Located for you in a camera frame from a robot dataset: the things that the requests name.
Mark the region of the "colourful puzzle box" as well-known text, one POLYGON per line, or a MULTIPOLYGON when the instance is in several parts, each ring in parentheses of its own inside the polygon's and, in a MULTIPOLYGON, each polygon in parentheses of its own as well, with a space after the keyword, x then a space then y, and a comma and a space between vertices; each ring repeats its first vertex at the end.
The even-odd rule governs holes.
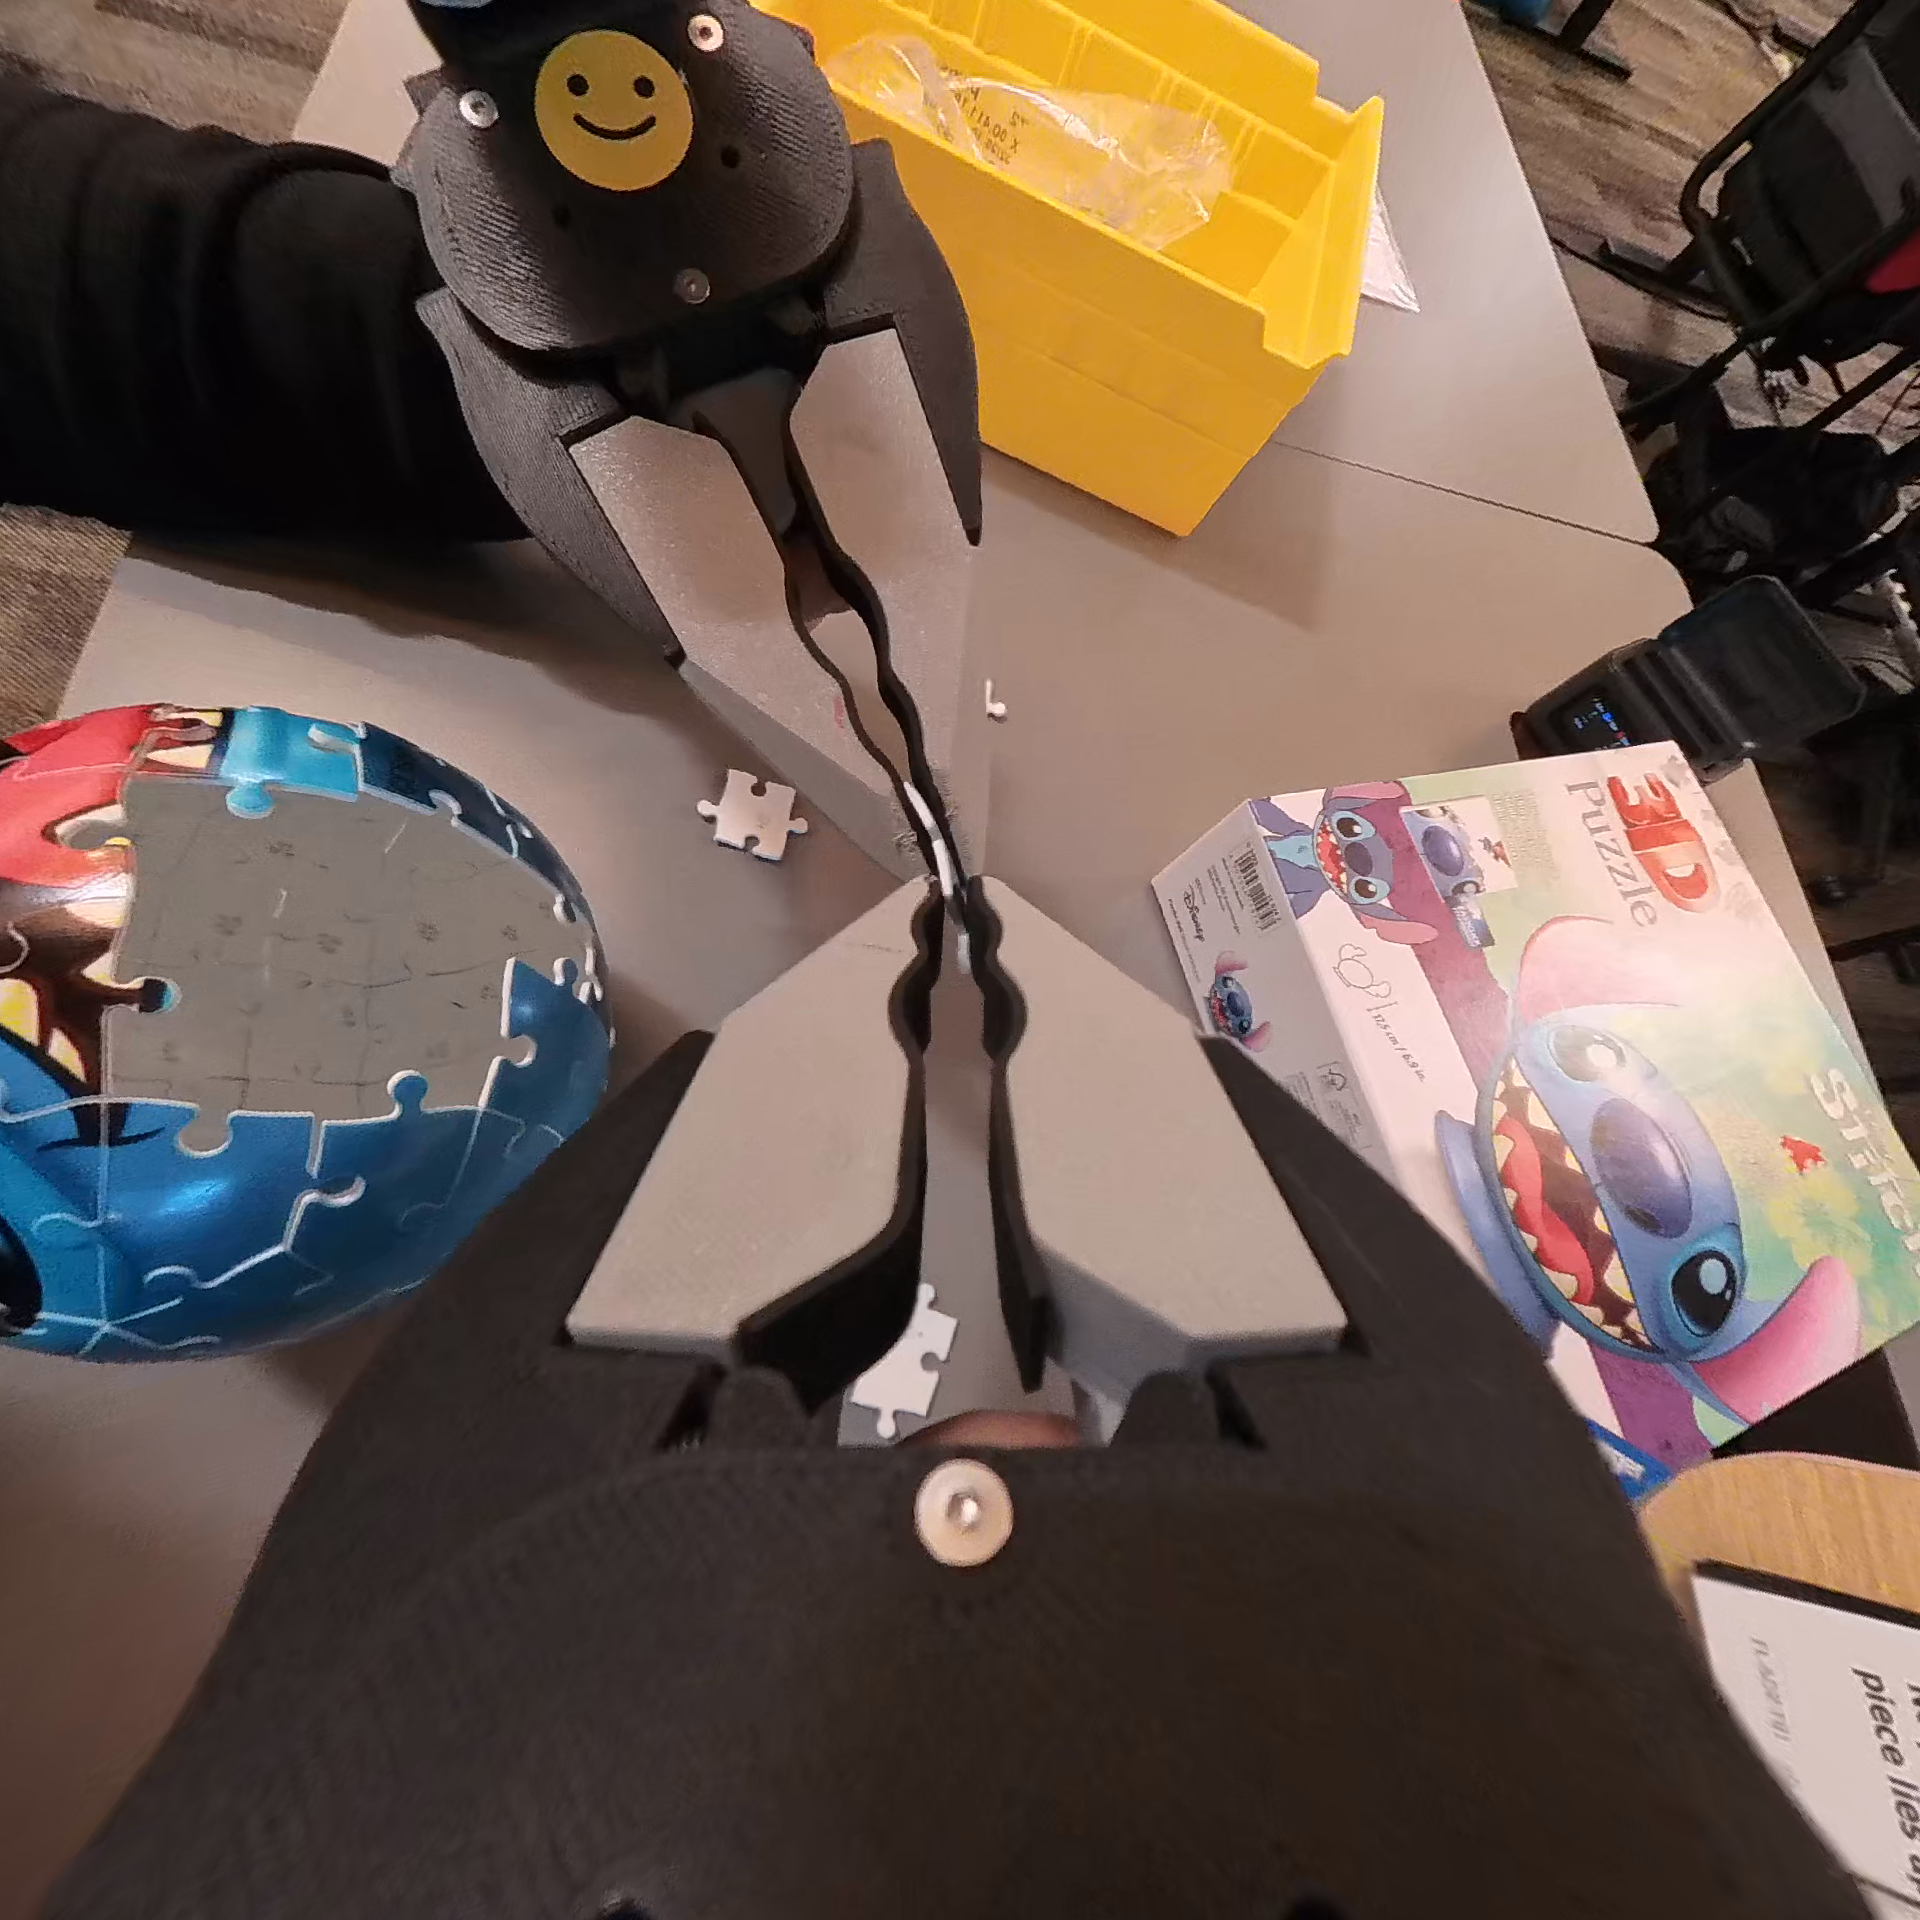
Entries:
POLYGON ((1913 1156, 1673 743, 1251 799, 1154 899, 1635 1493, 1916 1328, 1913 1156))

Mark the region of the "person's left forearm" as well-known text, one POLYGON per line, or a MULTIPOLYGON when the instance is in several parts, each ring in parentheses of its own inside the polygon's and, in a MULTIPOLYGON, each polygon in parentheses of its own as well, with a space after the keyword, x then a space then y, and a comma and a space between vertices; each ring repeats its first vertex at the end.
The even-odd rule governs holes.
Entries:
POLYGON ((2 83, 2 499, 140 538, 524 538, 347 152, 2 83))

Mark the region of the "blue puzzle ball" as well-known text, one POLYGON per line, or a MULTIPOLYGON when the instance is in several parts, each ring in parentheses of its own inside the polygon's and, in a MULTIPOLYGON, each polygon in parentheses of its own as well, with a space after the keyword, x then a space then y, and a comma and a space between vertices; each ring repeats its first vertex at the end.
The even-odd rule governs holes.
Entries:
POLYGON ((5 737, 5 1346, 219 1359, 396 1304, 610 1050, 565 858, 410 738, 264 704, 5 737))

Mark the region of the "white puzzle piece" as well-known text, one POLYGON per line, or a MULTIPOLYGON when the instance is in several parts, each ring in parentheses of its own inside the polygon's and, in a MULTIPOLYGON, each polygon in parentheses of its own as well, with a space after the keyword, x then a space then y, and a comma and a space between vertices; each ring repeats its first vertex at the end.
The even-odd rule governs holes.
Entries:
POLYGON ((849 1387, 837 1440, 843 1449, 891 1447, 929 1424, 953 1353, 957 1320, 921 1283, 899 1340, 849 1387))
POLYGON ((968 871, 956 851, 949 827, 941 823, 932 804, 921 795, 913 780, 904 780, 904 803, 924 829, 929 844, 929 860, 939 885, 947 919, 953 930, 957 967, 973 976, 973 941, 969 927, 968 871))
POLYGON ((696 810, 708 823, 716 847, 769 865, 784 863, 788 844, 810 835, 810 818, 801 813, 801 795, 792 784, 738 769, 727 771, 716 801, 697 801, 696 810))

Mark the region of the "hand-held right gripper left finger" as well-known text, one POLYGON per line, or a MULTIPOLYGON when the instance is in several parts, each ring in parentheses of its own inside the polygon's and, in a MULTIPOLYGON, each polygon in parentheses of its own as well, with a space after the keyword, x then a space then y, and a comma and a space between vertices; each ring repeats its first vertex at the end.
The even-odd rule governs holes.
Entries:
POLYGON ((581 1349, 777 1373, 837 1401, 921 1288, 945 901, 908 882, 708 1039, 567 1313, 581 1349))

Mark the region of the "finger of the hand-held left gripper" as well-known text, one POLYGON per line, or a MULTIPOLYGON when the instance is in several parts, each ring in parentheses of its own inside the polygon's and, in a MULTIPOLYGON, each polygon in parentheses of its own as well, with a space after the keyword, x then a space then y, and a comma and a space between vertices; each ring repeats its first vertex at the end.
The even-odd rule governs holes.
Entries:
POLYGON ((781 552, 727 447, 626 416, 569 459, 663 616, 692 696, 885 871, 924 877, 896 783, 801 635, 781 552))
POLYGON ((991 665, 973 629, 976 545, 891 329, 823 351, 788 416, 797 495, 843 609, 813 642, 860 723, 945 825, 961 880, 987 865, 991 665))

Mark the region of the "round wooden board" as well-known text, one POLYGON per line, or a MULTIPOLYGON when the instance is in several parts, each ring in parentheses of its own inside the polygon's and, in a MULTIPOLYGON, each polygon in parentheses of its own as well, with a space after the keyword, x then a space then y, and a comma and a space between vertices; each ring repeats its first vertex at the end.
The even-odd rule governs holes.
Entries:
POLYGON ((1917 1473, 1813 1453, 1729 1456, 1668 1480, 1637 1517, 1696 1641, 1693 1575, 1711 1565, 1917 1615, 1917 1473))

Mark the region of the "yellow plastic bin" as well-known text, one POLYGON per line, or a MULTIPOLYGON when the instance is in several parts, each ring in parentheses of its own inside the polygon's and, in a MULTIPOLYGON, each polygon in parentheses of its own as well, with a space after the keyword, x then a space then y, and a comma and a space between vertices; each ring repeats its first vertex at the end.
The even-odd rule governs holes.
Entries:
POLYGON ((1185 538, 1354 348, 1384 103, 1215 3, 772 3, 818 59, 904 34, 961 73, 1188 111, 1228 141, 1207 227, 1154 252, 835 84, 893 148, 976 344, 992 448, 1185 538))

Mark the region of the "white instruction sheet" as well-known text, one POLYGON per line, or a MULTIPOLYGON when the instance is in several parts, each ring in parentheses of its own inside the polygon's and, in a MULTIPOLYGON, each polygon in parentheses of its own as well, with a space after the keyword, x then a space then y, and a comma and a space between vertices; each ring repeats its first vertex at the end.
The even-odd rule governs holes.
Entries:
POLYGON ((1729 1711, 1874 1916, 1917 1916, 1917 1615, 1724 1564, 1692 1603, 1729 1711))

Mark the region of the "person's right hand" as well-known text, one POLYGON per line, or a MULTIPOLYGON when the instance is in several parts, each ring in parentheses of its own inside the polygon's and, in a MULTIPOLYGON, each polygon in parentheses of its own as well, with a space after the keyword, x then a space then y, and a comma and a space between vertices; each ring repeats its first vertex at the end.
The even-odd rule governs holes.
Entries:
POLYGON ((1083 1435, 1073 1418, 1028 1408, 973 1408, 913 1431, 900 1447, 952 1453, 1076 1449, 1083 1435))

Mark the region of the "black battery pack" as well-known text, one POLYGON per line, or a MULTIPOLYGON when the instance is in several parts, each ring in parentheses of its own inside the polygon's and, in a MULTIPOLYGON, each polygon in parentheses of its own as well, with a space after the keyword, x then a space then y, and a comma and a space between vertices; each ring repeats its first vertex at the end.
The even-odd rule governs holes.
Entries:
POLYGON ((1865 687, 1773 578, 1714 593, 1508 717, 1524 760, 1672 743, 1698 783, 1855 721, 1865 687))

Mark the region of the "white paper sheet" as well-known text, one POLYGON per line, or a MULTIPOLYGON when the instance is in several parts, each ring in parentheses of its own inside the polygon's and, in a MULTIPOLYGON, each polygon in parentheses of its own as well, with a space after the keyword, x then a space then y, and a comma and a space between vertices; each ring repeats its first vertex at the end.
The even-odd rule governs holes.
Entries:
POLYGON ((1378 186, 1367 220, 1360 296, 1401 313, 1418 315, 1421 311, 1378 186))

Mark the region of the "clear plastic bag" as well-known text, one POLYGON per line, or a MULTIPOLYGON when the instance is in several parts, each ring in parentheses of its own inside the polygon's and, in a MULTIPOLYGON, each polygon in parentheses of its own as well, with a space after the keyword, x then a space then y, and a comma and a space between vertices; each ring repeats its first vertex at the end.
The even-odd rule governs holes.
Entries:
POLYGON ((905 34, 858 40, 823 71, 867 108, 1154 252, 1204 229, 1232 186, 1228 137, 1179 108, 971 75, 905 34))

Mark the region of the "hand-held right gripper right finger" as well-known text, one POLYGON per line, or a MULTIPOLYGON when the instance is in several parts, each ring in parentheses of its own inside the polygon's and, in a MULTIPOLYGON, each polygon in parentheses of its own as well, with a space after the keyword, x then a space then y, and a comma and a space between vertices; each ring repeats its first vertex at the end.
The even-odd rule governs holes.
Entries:
POLYGON ((1131 1397, 1335 1349, 1348 1320, 1192 1023, 1003 880, 973 877, 964 901, 1023 1386, 1053 1364, 1131 1397))

